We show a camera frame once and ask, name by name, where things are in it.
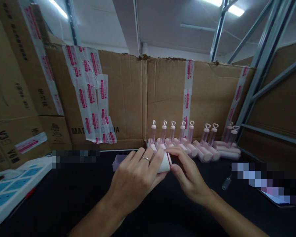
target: pink bottle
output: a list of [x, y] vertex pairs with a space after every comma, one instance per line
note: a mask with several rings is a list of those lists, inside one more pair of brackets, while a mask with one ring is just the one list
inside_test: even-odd
[[167, 121], [164, 120], [163, 121], [163, 125], [161, 127], [161, 137], [160, 137], [160, 144], [164, 144], [164, 140], [165, 140], [165, 133], [167, 131]]
[[152, 125], [151, 125], [151, 136], [150, 136], [150, 143], [155, 144], [156, 140], [156, 121], [152, 120]]
[[170, 127], [170, 137], [169, 137], [169, 143], [173, 144], [174, 139], [174, 133], [175, 133], [175, 121], [171, 121], [171, 127]]
[[208, 145], [213, 146], [213, 143], [215, 141], [216, 133], [217, 133], [217, 128], [219, 127], [218, 124], [213, 123], [213, 128], [211, 129], [210, 137], [208, 138]]
[[190, 121], [190, 125], [188, 127], [188, 134], [187, 134], [187, 142], [192, 143], [192, 138], [193, 138], [193, 131], [194, 131], [194, 122]]
[[233, 144], [233, 142], [236, 140], [237, 134], [238, 134], [238, 129], [240, 127], [239, 126], [233, 126], [233, 130], [231, 130], [226, 147], [230, 148]]
[[206, 143], [208, 134], [210, 132], [209, 128], [210, 128], [210, 124], [206, 123], [205, 128], [204, 128], [204, 132], [203, 132], [203, 135], [202, 135], [202, 138], [201, 138], [201, 141], [200, 141], [200, 144], [202, 146], [205, 145], [205, 143]]
[[182, 144], [182, 139], [184, 138], [184, 132], [185, 132], [185, 121], [182, 121], [182, 125], [180, 127], [180, 136], [179, 136], [179, 144]]
[[223, 142], [226, 142], [227, 143], [228, 138], [229, 138], [229, 135], [230, 135], [230, 132], [233, 129], [233, 124], [234, 124], [233, 122], [230, 122], [229, 123], [229, 126], [226, 127], [226, 129], [225, 129], [225, 135], [224, 135], [224, 138], [223, 138]]

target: left hand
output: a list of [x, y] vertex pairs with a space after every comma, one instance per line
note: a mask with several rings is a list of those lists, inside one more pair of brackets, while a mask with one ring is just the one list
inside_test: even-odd
[[166, 176], [167, 172], [157, 174], [163, 160], [164, 150], [159, 149], [155, 156], [148, 148], [132, 151], [116, 170], [109, 191], [104, 197], [106, 204], [121, 216], [135, 210], [144, 198]]

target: silver ring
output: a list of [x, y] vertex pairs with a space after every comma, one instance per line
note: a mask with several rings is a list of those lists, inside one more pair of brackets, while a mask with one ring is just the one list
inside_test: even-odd
[[148, 159], [147, 157], [143, 156], [142, 158], [144, 158], [145, 160], [147, 160], [148, 162], [150, 162], [149, 159]]

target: table surface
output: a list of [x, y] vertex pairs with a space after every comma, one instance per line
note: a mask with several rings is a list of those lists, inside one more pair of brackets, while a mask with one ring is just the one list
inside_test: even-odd
[[[99, 152], [96, 163], [52, 169], [32, 196], [0, 225], [0, 236], [66, 236], [109, 189], [115, 156], [128, 153]], [[195, 162], [208, 186], [268, 235], [296, 236], [296, 207], [279, 208], [236, 178], [223, 191], [221, 186], [231, 174], [231, 160]], [[254, 161], [242, 156], [239, 162]], [[185, 196], [171, 172], [113, 236], [170, 235], [227, 236], [203, 207]]]

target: metal shelf frame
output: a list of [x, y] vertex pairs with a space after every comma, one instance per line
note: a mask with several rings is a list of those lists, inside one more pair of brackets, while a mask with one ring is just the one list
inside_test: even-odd
[[[231, 4], [235, 3], [235, 1], [229, 4], [228, 3], [229, 2], [225, 0], [223, 1], [223, 4], [222, 4], [222, 12], [221, 12], [218, 26], [216, 28], [216, 32], [215, 32], [215, 36], [214, 36], [214, 40], [211, 48], [210, 60], [212, 62], [215, 61], [217, 48], [220, 40], [220, 35], [223, 28], [225, 13], [227, 12]], [[252, 79], [246, 98], [244, 100], [238, 120], [236, 122], [236, 125], [240, 126], [237, 142], [239, 142], [241, 135], [243, 133], [243, 130], [244, 128], [246, 128], [246, 129], [258, 131], [260, 133], [264, 133], [264, 134], [288, 141], [290, 143], [296, 144], [295, 138], [291, 138], [279, 133], [261, 129], [251, 125], [247, 125], [247, 122], [249, 120], [250, 114], [252, 112], [252, 109], [255, 105], [256, 100], [260, 98], [262, 95], [264, 95], [265, 93], [269, 92], [282, 80], [284, 80], [285, 78], [287, 78], [288, 76], [290, 76], [296, 71], [296, 62], [294, 62], [290, 67], [288, 67], [285, 71], [283, 71], [280, 75], [278, 75], [270, 83], [268, 83], [262, 88], [264, 80], [268, 74], [269, 68], [275, 56], [275, 53], [278, 49], [279, 41], [286, 30], [286, 27], [293, 14], [295, 7], [296, 7], [296, 0], [285, 0], [285, 1], [270, 0], [268, 4], [265, 6], [265, 8], [263, 9], [263, 11], [261, 12], [261, 14], [259, 15], [258, 19], [252, 25], [248, 33], [245, 35], [243, 40], [240, 42], [240, 44], [238, 45], [238, 47], [236, 48], [236, 50], [228, 60], [228, 63], [232, 63], [233, 59], [236, 57], [236, 55], [245, 45], [246, 41], [250, 38], [250, 36], [253, 34], [253, 32], [256, 30], [256, 28], [259, 26], [262, 20], [268, 15], [267, 23], [264, 27], [264, 31], [259, 41], [256, 54], [254, 55], [251, 63], [251, 67], [255, 67], [256, 72]], [[250, 156], [252, 156], [253, 158], [257, 159], [257, 157], [255, 157], [253, 154], [245, 150], [243, 151], [249, 154]]]

